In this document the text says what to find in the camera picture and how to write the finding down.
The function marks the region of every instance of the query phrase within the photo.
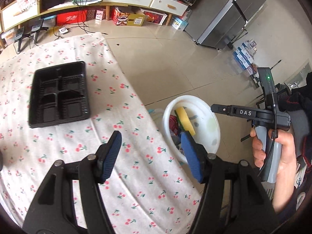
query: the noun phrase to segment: dark sleeve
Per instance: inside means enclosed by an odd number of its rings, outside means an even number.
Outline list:
[[[297,189],[296,187],[294,187],[294,192],[287,206],[284,208],[282,212],[280,212],[277,215],[280,223],[285,222],[286,220],[288,220],[289,218],[293,216],[293,214],[296,212],[296,206],[297,206]]]

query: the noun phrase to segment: metal screw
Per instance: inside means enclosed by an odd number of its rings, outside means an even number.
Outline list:
[[[207,157],[211,160],[216,159],[216,154],[208,153]]]
[[[62,160],[56,160],[56,161],[54,162],[54,165],[55,165],[55,166],[60,166],[60,165],[62,165],[62,163],[63,163]]]
[[[88,155],[88,160],[92,161],[92,160],[94,160],[94,159],[96,159],[96,154],[90,154],[90,155]]]
[[[246,160],[241,160],[241,165],[244,167],[248,166],[248,162]]]

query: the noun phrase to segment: yellow sponge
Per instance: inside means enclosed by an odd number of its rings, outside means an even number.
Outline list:
[[[181,107],[175,109],[174,113],[176,114],[177,120],[178,120],[179,124],[182,126],[182,129],[184,131],[189,131],[190,134],[192,136],[194,136],[195,130],[194,130],[194,128],[191,124],[191,121],[188,118],[188,115],[187,115],[186,111],[184,110],[184,108],[181,106]]]

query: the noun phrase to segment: forearm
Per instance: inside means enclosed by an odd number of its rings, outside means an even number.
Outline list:
[[[296,159],[294,159],[292,163],[287,164],[283,171],[277,174],[272,201],[273,208],[277,214],[285,208],[294,192],[296,164]]]

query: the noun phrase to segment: barcode label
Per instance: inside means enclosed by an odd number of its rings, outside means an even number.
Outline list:
[[[140,25],[142,23],[143,19],[136,18],[134,24],[135,25]]]

